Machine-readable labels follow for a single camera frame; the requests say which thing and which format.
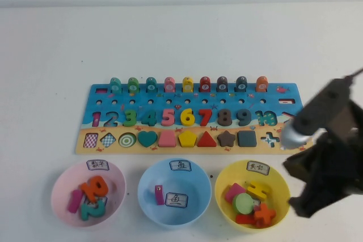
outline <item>pink number 5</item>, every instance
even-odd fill
[[[174,124],[175,117],[174,117],[174,109],[165,109],[163,112],[163,120],[161,121],[161,125],[168,127]]]

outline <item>pink bowl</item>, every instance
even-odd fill
[[[106,212],[100,218],[90,216],[87,221],[83,221],[80,209],[78,209],[77,213],[72,214],[67,208],[72,191],[78,189],[80,184],[87,182],[94,176],[101,176],[108,186]],[[53,187],[51,204],[55,215],[66,224],[73,227],[89,227],[104,222],[111,217],[120,208],[125,193],[125,177],[117,166],[106,160],[89,160],[76,164],[63,172]]]

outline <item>white table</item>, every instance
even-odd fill
[[[65,169],[94,158],[74,153],[91,84],[265,74],[296,82],[307,102],[331,78],[362,66],[362,18],[363,3],[0,9],[0,241],[358,241],[359,196],[311,219],[290,211],[256,235],[230,227],[213,197],[193,226],[165,231],[143,215],[136,194],[145,169],[168,155],[104,156],[123,171],[129,195],[101,230],[64,225],[52,214],[50,193]],[[361,106],[362,89],[360,77],[352,97]],[[185,157],[213,175],[212,184],[223,167],[251,158],[279,170],[293,196],[303,187],[281,166],[286,156]]]

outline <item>red triangle block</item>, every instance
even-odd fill
[[[210,136],[210,134],[207,131],[205,131],[204,134],[202,135],[202,137],[200,138],[197,146],[199,146],[199,147],[216,147],[217,143],[215,142],[213,137]]]

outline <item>plastic bowl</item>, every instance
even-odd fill
[[[100,218],[89,217],[83,221],[80,209],[73,214],[67,208],[71,200],[71,193],[79,185],[94,176],[101,176],[108,186],[105,214]],[[124,175],[117,166],[106,160],[89,160],[68,168],[54,184],[51,196],[52,209],[55,215],[64,223],[73,227],[90,227],[105,222],[120,207],[126,193]]]
[[[272,219],[272,224],[269,227],[257,228],[250,224],[237,224],[235,222],[237,213],[232,205],[225,200],[225,194],[234,183],[247,189],[251,181],[256,181],[270,188],[270,193],[264,202],[269,209],[276,211],[276,216]],[[218,207],[228,223],[242,232],[254,233],[269,229],[280,223],[290,208],[288,204],[290,190],[284,178],[267,164],[252,160],[238,161],[224,168],[218,175],[214,193]]]
[[[164,205],[157,205],[155,186],[163,186]],[[137,191],[138,202],[153,222],[169,229],[188,226],[203,215],[212,197],[205,171],[185,159],[167,159],[148,168]]]

